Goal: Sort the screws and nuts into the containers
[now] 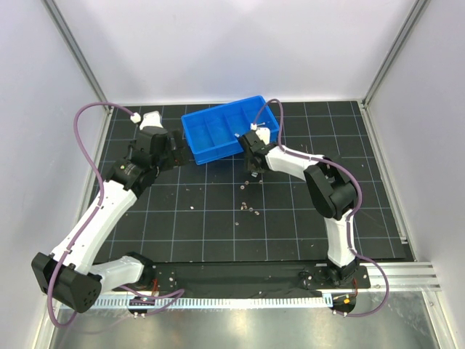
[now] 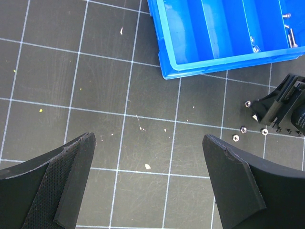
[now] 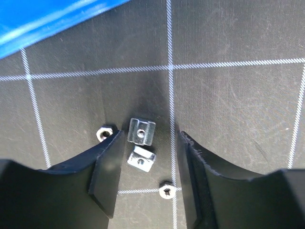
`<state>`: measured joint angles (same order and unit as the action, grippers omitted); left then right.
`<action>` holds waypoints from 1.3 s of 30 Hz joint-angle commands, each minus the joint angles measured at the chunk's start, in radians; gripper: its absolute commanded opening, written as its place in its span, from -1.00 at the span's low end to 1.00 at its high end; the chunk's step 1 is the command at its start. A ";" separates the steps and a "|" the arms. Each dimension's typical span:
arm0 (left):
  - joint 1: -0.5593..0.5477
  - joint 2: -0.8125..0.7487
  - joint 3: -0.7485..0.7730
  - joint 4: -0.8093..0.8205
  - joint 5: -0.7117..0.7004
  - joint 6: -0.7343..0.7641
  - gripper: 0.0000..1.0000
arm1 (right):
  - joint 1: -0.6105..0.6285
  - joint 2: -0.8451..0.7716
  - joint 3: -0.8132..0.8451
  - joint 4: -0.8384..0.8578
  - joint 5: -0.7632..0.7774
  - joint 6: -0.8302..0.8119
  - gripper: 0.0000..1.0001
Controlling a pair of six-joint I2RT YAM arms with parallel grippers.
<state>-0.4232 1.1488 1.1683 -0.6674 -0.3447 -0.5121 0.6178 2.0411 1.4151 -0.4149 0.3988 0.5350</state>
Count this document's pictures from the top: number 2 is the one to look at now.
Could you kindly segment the blue plastic compartment bin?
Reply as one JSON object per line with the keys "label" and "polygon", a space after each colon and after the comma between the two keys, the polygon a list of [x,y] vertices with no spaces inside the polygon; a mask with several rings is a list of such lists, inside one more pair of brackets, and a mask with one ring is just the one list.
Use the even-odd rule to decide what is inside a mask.
{"label": "blue plastic compartment bin", "polygon": [[[150,0],[148,6],[166,80],[289,61],[305,53],[302,0]],[[286,13],[289,19],[283,18]],[[290,28],[296,48],[288,42]],[[253,45],[261,51],[254,53]]]}

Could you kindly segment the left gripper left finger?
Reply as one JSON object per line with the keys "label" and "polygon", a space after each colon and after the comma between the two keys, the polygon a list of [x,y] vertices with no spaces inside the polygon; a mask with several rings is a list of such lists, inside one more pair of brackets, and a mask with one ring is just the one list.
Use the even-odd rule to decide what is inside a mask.
{"label": "left gripper left finger", "polygon": [[84,133],[65,145],[0,171],[2,229],[74,229],[96,138]]}

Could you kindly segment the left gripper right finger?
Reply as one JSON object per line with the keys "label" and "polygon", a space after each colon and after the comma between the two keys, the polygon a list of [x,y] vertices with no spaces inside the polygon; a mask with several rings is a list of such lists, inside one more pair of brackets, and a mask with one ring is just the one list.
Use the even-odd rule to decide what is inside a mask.
{"label": "left gripper right finger", "polygon": [[303,229],[305,173],[215,137],[202,141],[224,229]]}

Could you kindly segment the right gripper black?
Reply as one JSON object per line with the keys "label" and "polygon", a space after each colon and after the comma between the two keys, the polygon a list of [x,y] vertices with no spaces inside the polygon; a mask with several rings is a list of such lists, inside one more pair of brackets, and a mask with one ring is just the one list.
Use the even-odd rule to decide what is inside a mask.
{"label": "right gripper black", "polygon": [[305,104],[305,78],[288,74],[267,96],[252,103],[253,114],[278,134],[303,137],[305,132],[291,120],[293,112]]}

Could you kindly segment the lone silver screw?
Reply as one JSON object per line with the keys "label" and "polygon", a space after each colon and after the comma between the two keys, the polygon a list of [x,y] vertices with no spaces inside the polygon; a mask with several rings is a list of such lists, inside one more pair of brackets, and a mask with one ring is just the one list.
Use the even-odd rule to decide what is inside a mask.
{"label": "lone silver screw", "polygon": [[291,13],[283,14],[284,19],[289,19],[291,17]]}

